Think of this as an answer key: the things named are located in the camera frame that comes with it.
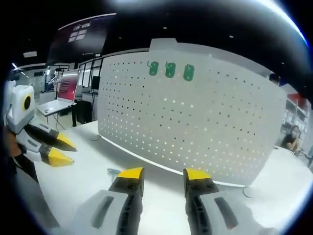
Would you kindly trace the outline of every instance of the black ceiling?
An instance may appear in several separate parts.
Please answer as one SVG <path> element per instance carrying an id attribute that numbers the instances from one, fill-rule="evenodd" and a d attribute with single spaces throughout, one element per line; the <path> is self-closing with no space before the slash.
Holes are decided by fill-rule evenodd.
<path id="1" fill-rule="evenodd" d="M 134 4 L 129 3 L 125 6 L 117 2 L 139 4 L 134 7 Z M 17 66 L 45 63 L 49 46 L 58 28 L 90 16 L 116 12 L 116 21 L 105 43 L 104 54 L 149 47 L 151 38 L 161 37 L 173 37 L 178 42 L 217 47 L 264 65 L 285 78 L 313 103 L 312 64 L 304 69 L 303 64 L 306 60 L 299 60 L 297 64 L 290 56 L 290 51 L 286 49 L 290 45 L 282 43 L 282 40 L 278 40 L 273 34 L 255 28 L 255 25 L 238 21 L 235 15 L 228 18 L 225 18 L 224 14 L 217 15 L 215 12 L 217 8 L 212 7 L 208 2 L 210 0 L 28 0 L 21 2 L 14 9 L 16 16 L 14 28 L 19 32 L 19 36 L 16 38 L 16 45 L 11 49 L 12 62 Z M 298 25 L 309 45 L 313 45 L 313 28 L 310 27 L 313 20 L 312 13 L 307 11 L 306 3 L 305 0 L 284 0 L 279 4 Z M 292 43 L 292 47 L 296 45 L 303 48 L 304 42 L 301 40 Z M 24 58 L 23 53 L 28 51 L 37 51 L 38 56 Z M 312 50 L 309 51 L 309 55 L 312 58 Z"/>

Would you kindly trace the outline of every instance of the laptop screen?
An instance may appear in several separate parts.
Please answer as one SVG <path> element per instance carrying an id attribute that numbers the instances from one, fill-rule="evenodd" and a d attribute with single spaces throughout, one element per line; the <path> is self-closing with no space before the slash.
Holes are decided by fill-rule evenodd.
<path id="1" fill-rule="evenodd" d="M 61 78 L 58 98 L 74 101 L 80 69 L 66 71 Z"/>

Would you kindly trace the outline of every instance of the ceiling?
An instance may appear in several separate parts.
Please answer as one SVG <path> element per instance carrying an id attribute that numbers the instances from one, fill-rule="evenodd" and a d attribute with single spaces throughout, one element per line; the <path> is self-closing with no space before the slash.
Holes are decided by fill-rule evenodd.
<path id="1" fill-rule="evenodd" d="M 312 49 L 294 29 L 272 12 L 265 12 L 257 1 L 234 0 L 218 5 L 216 2 L 221 1 L 49 0 L 38 5 L 38 1 L 28 0 L 15 8 L 19 20 L 15 27 L 16 46 L 11 49 L 12 62 L 17 66 L 45 63 L 58 28 L 83 18 L 116 12 L 104 54 L 149 47 L 151 38 L 162 37 L 217 47 L 262 64 L 313 103 Z M 313 19 L 306 1 L 282 0 L 278 4 L 297 24 L 309 45 L 313 45 L 310 27 Z M 28 51 L 37 51 L 37 56 L 24 58 L 23 53 Z"/>

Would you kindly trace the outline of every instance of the white pegboard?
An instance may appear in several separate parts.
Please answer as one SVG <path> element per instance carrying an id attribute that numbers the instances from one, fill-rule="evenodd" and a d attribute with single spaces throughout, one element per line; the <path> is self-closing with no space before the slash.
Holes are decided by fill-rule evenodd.
<path id="1" fill-rule="evenodd" d="M 283 90 L 237 65 L 151 50 L 104 58 L 98 126 L 106 139 L 165 169 L 204 169 L 215 181 L 250 185 L 275 144 L 285 103 Z"/>

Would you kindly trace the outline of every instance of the laptop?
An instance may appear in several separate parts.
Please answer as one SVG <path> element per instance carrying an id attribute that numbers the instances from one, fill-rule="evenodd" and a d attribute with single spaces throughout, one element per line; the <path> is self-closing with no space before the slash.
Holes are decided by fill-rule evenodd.
<path id="1" fill-rule="evenodd" d="M 37 106 L 37 109 L 45 116 L 58 113 L 75 105 L 75 94 L 81 69 L 70 70 L 63 73 L 57 99 Z"/>

